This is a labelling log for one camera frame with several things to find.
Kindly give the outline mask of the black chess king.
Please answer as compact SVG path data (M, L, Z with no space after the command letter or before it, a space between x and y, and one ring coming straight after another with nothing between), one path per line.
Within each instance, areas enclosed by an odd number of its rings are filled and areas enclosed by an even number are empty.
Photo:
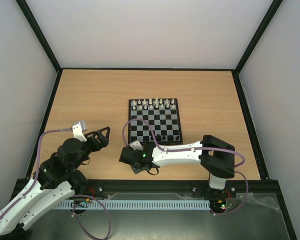
M162 142L163 140L162 140L162 136L161 135L156 135L156 140L157 140L157 142Z

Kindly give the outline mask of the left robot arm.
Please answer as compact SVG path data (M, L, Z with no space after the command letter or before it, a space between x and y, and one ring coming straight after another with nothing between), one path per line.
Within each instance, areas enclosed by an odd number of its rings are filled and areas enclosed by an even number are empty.
M78 167L89 160L91 153L108 146L111 129L107 126L83 134L86 128L77 123L70 130L73 137L66 139L49 159L38 163L34 176L0 210L0 240L23 234L58 203L86 192L88 180Z

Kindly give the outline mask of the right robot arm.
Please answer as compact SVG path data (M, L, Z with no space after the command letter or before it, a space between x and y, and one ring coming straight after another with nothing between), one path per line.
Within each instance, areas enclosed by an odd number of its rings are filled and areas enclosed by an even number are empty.
M181 145L142 146L136 141L122 149L119 161L129 165L135 174L168 165L200 165L209 172L208 191L214 196L223 193L226 181L235 176L235 147L212 135Z

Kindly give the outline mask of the black knight piece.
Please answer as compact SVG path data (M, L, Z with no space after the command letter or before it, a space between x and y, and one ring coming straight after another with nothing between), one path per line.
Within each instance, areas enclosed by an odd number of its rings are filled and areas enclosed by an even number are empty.
M168 140L168 141L173 141L173 140L174 140L174 136L171 135L171 134L168 135L168 136L167 136L167 140Z

